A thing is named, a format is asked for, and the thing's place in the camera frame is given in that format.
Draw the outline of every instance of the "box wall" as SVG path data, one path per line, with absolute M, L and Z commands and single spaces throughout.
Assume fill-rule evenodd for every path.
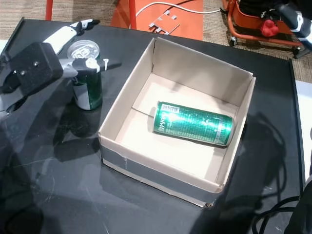
M 157 38 L 153 73 L 240 106 L 250 73 L 182 45 Z

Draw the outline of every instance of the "can lid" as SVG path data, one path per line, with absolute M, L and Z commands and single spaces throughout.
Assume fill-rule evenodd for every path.
M 79 40 L 73 43 L 67 50 L 70 59 L 97 59 L 99 46 L 91 40 Z

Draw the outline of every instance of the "orange cart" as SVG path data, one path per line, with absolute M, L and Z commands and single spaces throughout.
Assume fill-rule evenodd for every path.
M 295 42 L 295 41 L 266 38 L 266 37 L 256 37 L 252 35 L 238 33 L 234 29 L 233 21 L 239 27 L 260 30 L 261 26 L 264 23 L 264 20 L 261 19 L 260 17 L 246 15 L 243 12 L 241 12 L 239 9 L 237 0 L 229 0 L 229 1 L 222 0 L 222 1 L 223 1 L 224 10 L 228 12 L 227 20 L 228 20 L 229 30 L 232 34 L 232 37 L 230 40 L 231 46 L 235 46 L 237 44 L 237 38 L 245 39 L 245 40 L 265 41 L 265 42 L 270 42 L 270 43 L 275 43 L 275 44 L 294 46 L 297 50 L 299 50 L 300 46 L 302 45 L 300 42 Z M 289 35 L 292 34 L 290 29 L 286 26 L 286 24 L 283 21 L 277 20 L 275 21 L 275 23 L 279 29 L 279 33 L 289 34 Z

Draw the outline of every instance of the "cable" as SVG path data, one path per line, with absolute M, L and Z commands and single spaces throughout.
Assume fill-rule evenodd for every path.
M 271 211 L 281 207 L 282 205 L 285 205 L 286 203 L 289 203 L 289 202 L 292 202 L 292 201 L 298 201 L 299 198 L 300 198 L 299 196 L 292 196 L 292 197 L 286 198 L 286 199 L 278 202 L 275 206 L 273 206 Z M 271 218 L 271 215 L 268 215 L 268 216 L 266 216 L 263 219 L 261 227 L 260 227 L 259 234 L 263 234 L 264 233 L 265 227 L 267 226 L 268 221 L 269 221 L 270 218 Z
M 185 4 L 185 3 L 190 2 L 190 1 L 195 1 L 195 0 L 186 0 L 186 1 L 182 1 L 182 2 L 177 3 L 176 5 L 182 5 L 182 4 Z M 167 10 L 164 11 L 164 13 L 165 13 L 166 11 L 171 10 L 172 8 L 174 8 L 174 6 L 168 7 Z
M 294 207 L 283 207 L 283 208 L 278 208 L 275 210 L 269 210 L 269 211 L 266 211 L 266 212 L 259 214 L 252 221 L 253 234 L 259 234 L 257 231 L 257 223 L 259 222 L 260 219 L 266 217 L 267 215 L 272 216 L 273 214 L 276 214 L 276 213 L 293 212 L 293 211 L 294 211 Z
M 173 4 L 173 3 L 163 2 L 163 1 L 155 1 L 155 2 L 152 2 L 152 3 L 150 3 L 150 4 L 147 4 L 147 5 L 144 6 L 143 8 L 141 8 L 141 9 L 136 13 L 136 17 L 137 17 L 142 11 L 144 11 L 146 8 L 148 8 L 148 7 L 152 6 L 152 5 L 155 5 L 155 4 L 168 5 L 168 6 L 176 7 L 176 8 L 179 8 L 179 9 L 181 9 L 181 10 L 188 11 L 188 12 L 192 12 L 192 13 L 196 13 L 196 14 L 212 14 L 212 13 L 216 13 L 216 12 L 219 12 L 219 11 L 220 11 L 220 9 L 215 10 L 215 11 L 207 11 L 207 12 L 194 11 L 194 10 L 187 9 L 187 8 L 184 8 L 184 7 L 182 7 L 182 6 L 179 6 L 179 5 L 176 5 L 176 4 Z

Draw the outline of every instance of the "orange metal frame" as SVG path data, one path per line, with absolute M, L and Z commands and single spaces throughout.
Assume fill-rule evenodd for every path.
M 228 11 L 229 30 L 234 37 L 245 39 L 245 40 L 265 41 L 265 42 L 282 44 L 282 45 L 290 45 L 290 46 L 302 45 L 300 42 L 295 42 L 295 41 L 265 38 L 265 37 L 256 37 L 256 36 L 245 35 L 245 34 L 240 34 L 236 32 L 233 26 L 232 18 L 234 19 L 235 23 L 238 26 L 243 27 L 243 28 L 249 28 L 249 29 L 260 29 L 263 23 L 263 20 L 260 19 L 259 17 L 249 16 L 249 15 L 242 13 L 238 7 L 237 0 L 229 0 L 228 2 L 227 0 L 222 0 L 222 2 L 223 2 L 224 9 Z M 276 24 L 279 28 L 280 33 L 292 34 L 292 32 L 289 30 L 289 28 L 285 25 L 284 22 L 277 21 Z

